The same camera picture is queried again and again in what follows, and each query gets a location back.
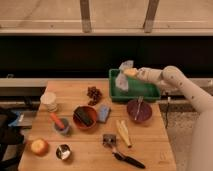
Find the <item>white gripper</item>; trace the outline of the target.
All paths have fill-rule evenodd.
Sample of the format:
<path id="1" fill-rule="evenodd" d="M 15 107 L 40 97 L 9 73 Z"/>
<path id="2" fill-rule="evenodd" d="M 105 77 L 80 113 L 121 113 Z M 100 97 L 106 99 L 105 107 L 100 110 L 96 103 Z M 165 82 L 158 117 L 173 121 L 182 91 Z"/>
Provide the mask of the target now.
<path id="1" fill-rule="evenodd" d="M 162 71 L 160 69 L 153 69 L 142 67 L 139 70 L 136 68 L 125 69 L 123 73 L 129 77 L 138 77 L 140 80 L 157 84 L 162 81 Z"/>

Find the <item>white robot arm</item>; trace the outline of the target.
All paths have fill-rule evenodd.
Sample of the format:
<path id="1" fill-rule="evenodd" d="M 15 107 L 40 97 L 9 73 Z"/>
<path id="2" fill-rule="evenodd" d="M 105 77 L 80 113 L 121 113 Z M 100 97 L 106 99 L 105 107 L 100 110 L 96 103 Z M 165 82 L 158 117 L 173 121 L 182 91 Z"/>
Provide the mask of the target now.
<path id="1" fill-rule="evenodd" d="M 184 95 L 200 114 L 193 128 L 186 171 L 213 171 L 213 96 L 193 83 L 175 66 L 164 69 L 130 68 L 123 73 L 162 88 L 177 88 Z"/>

